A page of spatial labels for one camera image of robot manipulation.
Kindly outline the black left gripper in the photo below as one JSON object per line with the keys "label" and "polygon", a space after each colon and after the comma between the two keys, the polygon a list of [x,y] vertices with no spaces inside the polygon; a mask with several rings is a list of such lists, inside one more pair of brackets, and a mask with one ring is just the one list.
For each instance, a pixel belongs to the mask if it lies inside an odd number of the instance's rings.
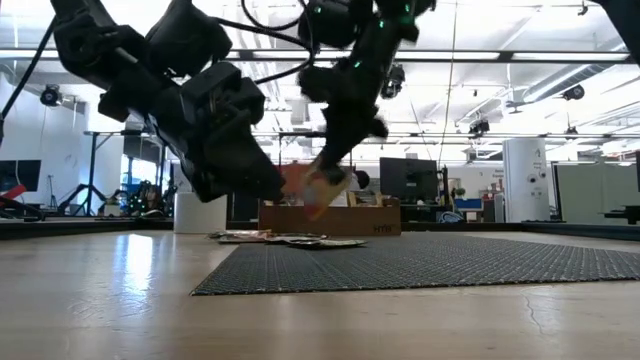
{"label": "black left gripper", "polygon": [[203,203],[232,191],[281,200],[284,179],[251,133],[264,105],[259,87],[231,63],[217,63],[183,84],[136,64],[107,86],[99,112],[148,124],[180,158]]}

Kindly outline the person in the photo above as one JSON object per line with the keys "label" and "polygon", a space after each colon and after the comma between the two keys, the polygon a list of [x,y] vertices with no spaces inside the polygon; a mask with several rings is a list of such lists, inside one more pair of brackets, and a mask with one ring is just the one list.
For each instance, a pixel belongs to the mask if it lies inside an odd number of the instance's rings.
{"label": "person", "polygon": [[367,190],[370,184],[369,174],[364,170],[353,170],[351,172],[351,181],[346,189],[347,205],[356,206],[365,204],[366,201],[361,195]]}

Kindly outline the white round column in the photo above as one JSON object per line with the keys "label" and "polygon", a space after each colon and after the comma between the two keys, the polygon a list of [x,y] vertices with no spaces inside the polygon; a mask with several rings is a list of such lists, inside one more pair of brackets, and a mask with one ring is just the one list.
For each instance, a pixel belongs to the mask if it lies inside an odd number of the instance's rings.
{"label": "white round column", "polygon": [[550,219],[549,171],[542,138],[513,138],[503,142],[506,221]]}

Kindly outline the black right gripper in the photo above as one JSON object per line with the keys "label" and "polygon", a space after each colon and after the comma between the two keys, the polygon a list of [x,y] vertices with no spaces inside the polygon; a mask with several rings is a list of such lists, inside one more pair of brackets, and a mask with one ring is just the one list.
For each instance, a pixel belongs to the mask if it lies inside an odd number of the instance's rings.
{"label": "black right gripper", "polygon": [[317,169],[329,172],[329,183],[348,183],[351,168],[342,161],[367,137],[387,138],[389,130],[378,114],[377,98],[395,57],[395,47],[364,46],[331,67],[310,66],[299,73],[301,93],[325,103],[325,145]]}

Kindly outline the silver foil tea packet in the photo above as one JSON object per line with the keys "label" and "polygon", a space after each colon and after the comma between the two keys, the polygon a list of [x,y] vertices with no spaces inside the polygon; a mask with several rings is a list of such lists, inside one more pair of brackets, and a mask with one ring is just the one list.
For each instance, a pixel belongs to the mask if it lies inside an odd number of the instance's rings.
{"label": "silver foil tea packet", "polygon": [[327,239],[326,235],[286,233],[269,236],[266,242],[281,245],[314,245]]}

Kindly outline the black metal stand frame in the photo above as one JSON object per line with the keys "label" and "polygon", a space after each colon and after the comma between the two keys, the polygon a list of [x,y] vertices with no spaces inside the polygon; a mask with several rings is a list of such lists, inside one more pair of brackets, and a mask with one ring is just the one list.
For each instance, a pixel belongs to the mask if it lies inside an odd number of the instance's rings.
{"label": "black metal stand frame", "polygon": [[166,193],[168,215],[172,214],[175,187],[168,163],[168,148],[145,130],[87,131],[89,138],[88,174],[81,184],[92,184],[107,196],[102,203],[92,200],[89,217],[125,216],[128,195],[143,180],[158,185]]}

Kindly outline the black desk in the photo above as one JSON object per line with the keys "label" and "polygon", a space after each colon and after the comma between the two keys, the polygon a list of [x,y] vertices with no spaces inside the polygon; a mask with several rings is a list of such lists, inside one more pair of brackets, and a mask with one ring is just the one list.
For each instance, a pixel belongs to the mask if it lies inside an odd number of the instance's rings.
{"label": "black desk", "polygon": [[611,210],[604,213],[605,218],[625,219],[629,225],[637,225],[640,222],[640,205],[625,205],[622,209]]}

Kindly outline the orange wall panel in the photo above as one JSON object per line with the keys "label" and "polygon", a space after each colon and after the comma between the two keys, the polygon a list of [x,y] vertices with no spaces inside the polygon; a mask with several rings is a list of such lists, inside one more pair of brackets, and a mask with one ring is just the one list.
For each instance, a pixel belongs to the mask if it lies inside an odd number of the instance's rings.
{"label": "orange wall panel", "polygon": [[300,188],[304,175],[309,171],[308,163],[292,162],[280,167],[280,172],[285,180],[282,186],[282,193],[285,196],[295,196]]}

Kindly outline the brown wooden tea organizer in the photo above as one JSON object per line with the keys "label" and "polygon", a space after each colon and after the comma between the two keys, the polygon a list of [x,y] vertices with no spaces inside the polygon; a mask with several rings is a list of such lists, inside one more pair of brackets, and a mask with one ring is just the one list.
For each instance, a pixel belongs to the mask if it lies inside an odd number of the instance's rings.
{"label": "brown wooden tea organizer", "polygon": [[303,206],[262,205],[258,229],[332,237],[399,236],[401,211],[397,206],[329,207],[311,220]]}

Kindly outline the black table edge rail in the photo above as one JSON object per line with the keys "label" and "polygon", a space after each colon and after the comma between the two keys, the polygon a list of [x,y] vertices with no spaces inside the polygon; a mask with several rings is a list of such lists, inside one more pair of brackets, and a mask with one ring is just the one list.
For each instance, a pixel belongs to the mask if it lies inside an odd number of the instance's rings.
{"label": "black table edge rail", "polygon": [[[107,232],[168,231],[169,220],[98,220],[24,222],[0,220],[0,240]],[[405,222],[404,232],[530,232],[640,242],[640,225],[581,225],[561,222],[425,223]]]}

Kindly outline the pale green partition wall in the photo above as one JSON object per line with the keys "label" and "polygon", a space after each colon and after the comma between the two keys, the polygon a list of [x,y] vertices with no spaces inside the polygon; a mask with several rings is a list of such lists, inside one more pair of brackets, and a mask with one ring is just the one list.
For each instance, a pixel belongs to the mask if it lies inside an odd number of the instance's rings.
{"label": "pale green partition wall", "polygon": [[570,224],[627,225],[605,213],[640,205],[637,170],[634,164],[557,165],[562,220]]}

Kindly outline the lemon lime tea packet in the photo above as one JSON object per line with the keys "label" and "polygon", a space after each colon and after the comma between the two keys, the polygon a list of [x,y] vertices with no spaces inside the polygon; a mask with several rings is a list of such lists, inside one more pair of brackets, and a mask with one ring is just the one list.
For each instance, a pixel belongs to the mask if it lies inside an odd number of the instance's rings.
{"label": "lemon lime tea packet", "polygon": [[288,241],[287,245],[290,247],[310,249],[310,250],[329,250],[339,248],[353,248],[366,245],[366,241],[362,240],[292,240]]}

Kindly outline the grey woven placemat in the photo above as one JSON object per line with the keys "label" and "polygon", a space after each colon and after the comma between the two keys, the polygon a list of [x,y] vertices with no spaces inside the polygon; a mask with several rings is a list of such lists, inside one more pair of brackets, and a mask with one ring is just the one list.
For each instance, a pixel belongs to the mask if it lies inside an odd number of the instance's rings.
{"label": "grey woven placemat", "polygon": [[640,281],[640,253],[424,233],[357,247],[242,244],[195,296]]}

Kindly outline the grey ceiling duct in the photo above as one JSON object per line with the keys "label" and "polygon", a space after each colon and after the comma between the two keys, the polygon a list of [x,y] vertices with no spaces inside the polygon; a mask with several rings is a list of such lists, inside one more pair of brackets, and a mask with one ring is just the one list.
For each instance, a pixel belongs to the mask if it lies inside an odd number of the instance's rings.
{"label": "grey ceiling duct", "polygon": [[521,101],[523,103],[535,103],[544,100],[573,88],[611,67],[613,67],[613,64],[568,65],[527,88],[521,95]]}

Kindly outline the black overhead frame bar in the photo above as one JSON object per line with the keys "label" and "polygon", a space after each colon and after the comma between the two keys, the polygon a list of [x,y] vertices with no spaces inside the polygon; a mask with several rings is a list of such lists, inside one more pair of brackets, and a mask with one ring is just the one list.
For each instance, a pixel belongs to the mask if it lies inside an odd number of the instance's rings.
{"label": "black overhead frame bar", "polygon": [[[295,62],[304,61],[308,53],[286,49],[232,50],[228,61]],[[395,60],[405,63],[540,63],[540,64],[633,64],[635,60],[627,52],[530,52],[530,51],[480,51],[480,50],[399,50]]]}

